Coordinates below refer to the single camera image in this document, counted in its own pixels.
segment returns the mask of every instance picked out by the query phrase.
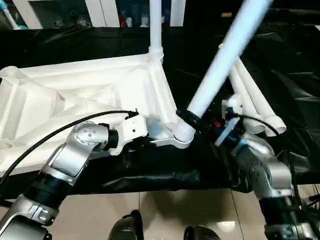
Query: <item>white pipe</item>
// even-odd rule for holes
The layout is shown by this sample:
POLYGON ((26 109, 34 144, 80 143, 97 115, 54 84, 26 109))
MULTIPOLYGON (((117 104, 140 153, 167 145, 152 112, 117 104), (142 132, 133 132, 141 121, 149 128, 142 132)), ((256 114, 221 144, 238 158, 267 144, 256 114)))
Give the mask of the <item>white pipe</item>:
MULTIPOLYGON (((262 21, 272 0, 246 0, 232 23, 213 62, 197 89, 188 110, 202 117, 226 80, 236 58, 241 55, 262 21)), ((193 139, 195 130, 180 120, 173 134, 181 142, 193 139)))
POLYGON ((186 0, 171 0, 170 27, 184 25, 186 0))
MULTIPOLYGON (((261 117, 263 117, 264 121, 274 127, 279 134, 285 132, 287 130, 285 123, 270 107, 265 96, 260 91, 259 87, 251 77, 240 58, 238 58, 234 65, 257 112, 261 115, 261 117)), ((268 127, 265 128, 265 134, 268 137, 275 136, 275 133, 268 127)))
POLYGON ((149 59, 162 59, 164 51, 161 43, 162 11, 161 0, 150 0, 150 47, 149 59))
MULTIPOLYGON (((234 93, 241 96, 243 114, 263 121, 264 119, 257 113, 246 87, 234 66, 231 68, 229 78, 234 93)), ((252 134, 259 134, 265 130, 264 124, 252 119, 244 119, 243 125, 245 130, 252 134)))
POLYGON ((4 8, 4 9, 2 9, 2 10, 3 10, 3 13, 4 13, 4 15, 6 16, 6 18, 9 20, 12 28, 13 28, 14 30, 19 29, 19 26, 16 24, 16 21, 15 21, 14 18, 11 16, 9 10, 8 10, 7 8, 4 8))

